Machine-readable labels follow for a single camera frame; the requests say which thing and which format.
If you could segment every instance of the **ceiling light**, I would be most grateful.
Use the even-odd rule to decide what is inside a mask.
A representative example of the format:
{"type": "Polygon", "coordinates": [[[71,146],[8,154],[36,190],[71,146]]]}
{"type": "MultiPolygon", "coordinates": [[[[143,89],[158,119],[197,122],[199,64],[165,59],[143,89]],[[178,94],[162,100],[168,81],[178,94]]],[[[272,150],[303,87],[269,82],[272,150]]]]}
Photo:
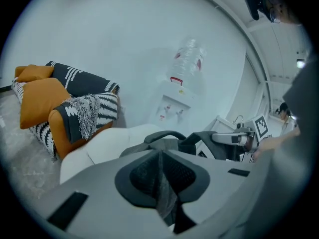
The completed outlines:
{"type": "Polygon", "coordinates": [[[297,59],[297,67],[298,68],[304,68],[306,65],[306,62],[304,59],[297,59]]]}

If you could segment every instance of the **black strap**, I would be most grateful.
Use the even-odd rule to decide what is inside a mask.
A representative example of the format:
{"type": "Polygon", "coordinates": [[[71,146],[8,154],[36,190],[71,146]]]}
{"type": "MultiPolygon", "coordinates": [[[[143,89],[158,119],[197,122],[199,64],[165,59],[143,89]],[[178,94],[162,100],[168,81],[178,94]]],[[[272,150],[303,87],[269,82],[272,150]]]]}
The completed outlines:
{"type": "Polygon", "coordinates": [[[88,197],[84,193],[74,192],[47,220],[61,230],[66,230],[88,197]]]}
{"type": "Polygon", "coordinates": [[[203,131],[192,133],[188,138],[186,138],[180,145],[195,145],[199,141],[203,141],[209,151],[213,154],[215,159],[226,160],[226,153],[223,149],[222,144],[217,144],[212,141],[211,136],[216,132],[213,131],[203,131]]]}
{"type": "Polygon", "coordinates": [[[160,132],[152,133],[149,136],[146,136],[144,139],[144,143],[152,143],[152,142],[157,141],[159,139],[162,139],[168,135],[175,136],[179,140],[186,139],[186,136],[184,136],[183,134],[176,132],[176,131],[160,131],[160,132]]]}
{"type": "Polygon", "coordinates": [[[236,169],[236,168],[232,168],[228,172],[232,173],[232,174],[239,175],[239,176],[244,176],[244,177],[247,177],[250,173],[250,171],[245,171],[245,170],[236,169]]]}

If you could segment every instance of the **water bottle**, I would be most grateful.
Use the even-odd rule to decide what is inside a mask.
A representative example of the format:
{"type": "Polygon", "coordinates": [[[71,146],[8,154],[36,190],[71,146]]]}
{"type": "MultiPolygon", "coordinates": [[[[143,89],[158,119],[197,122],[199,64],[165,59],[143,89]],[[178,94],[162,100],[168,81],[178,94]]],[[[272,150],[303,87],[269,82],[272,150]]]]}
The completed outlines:
{"type": "Polygon", "coordinates": [[[168,71],[167,76],[170,81],[196,93],[200,84],[200,73],[205,55],[206,51],[198,40],[192,37],[186,38],[168,71]]]}

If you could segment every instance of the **ceiling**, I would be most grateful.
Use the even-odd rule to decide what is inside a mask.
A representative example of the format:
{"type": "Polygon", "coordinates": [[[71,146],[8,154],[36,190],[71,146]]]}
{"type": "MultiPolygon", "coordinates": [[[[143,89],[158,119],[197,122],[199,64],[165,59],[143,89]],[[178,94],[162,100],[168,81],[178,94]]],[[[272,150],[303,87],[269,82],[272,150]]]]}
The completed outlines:
{"type": "Polygon", "coordinates": [[[271,93],[271,107],[278,108],[283,102],[283,94],[300,71],[297,59],[306,59],[312,46],[302,26],[270,23],[260,14],[254,21],[244,0],[221,0],[243,22],[255,40],[265,61],[269,78],[267,84],[271,93]]]}

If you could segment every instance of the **sofa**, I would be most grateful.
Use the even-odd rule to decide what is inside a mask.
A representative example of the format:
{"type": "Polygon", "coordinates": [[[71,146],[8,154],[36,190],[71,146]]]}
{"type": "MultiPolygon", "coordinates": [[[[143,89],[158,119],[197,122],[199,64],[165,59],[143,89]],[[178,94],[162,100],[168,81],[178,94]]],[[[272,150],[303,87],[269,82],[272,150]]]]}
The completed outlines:
{"type": "Polygon", "coordinates": [[[132,128],[110,128],[99,133],[62,160],[60,184],[92,165],[119,158],[125,149],[144,142],[146,136],[159,131],[163,129],[153,124],[144,124],[132,128]]]}
{"type": "MultiPolygon", "coordinates": [[[[50,61],[47,66],[54,68],[50,77],[58,79],[71,97],[80,97],[91,93],[113,93],[116,97],[115,99],[113,98],[115,103],[114,107],[117,108],[118,84],[53,61],[50,61]]],[[[22,104],[24,88],[28,82],[18,82],[18,78],[25,69],[26,66],[17,67],[12,82],[12,89],[18,97],[20,104],[22,104]]],[[[101,124],[94,132],[92,138],[100,132],[111,128],[113,121],[116,119],[116,113],[112,113],[112,116],[109,116],[109,119],[105,120],[106,123],[101,124]]],[[[75,142],[70,142],[63,117],[58,110],[52,110],[48,115],[47,121],[31,126],[29,130],[35,135],[39,142],[44,144],[53,161],[55,161],[57,157],[64,159],[70,152],[83,146],[91,139],[79,139],[75,142]]]]}

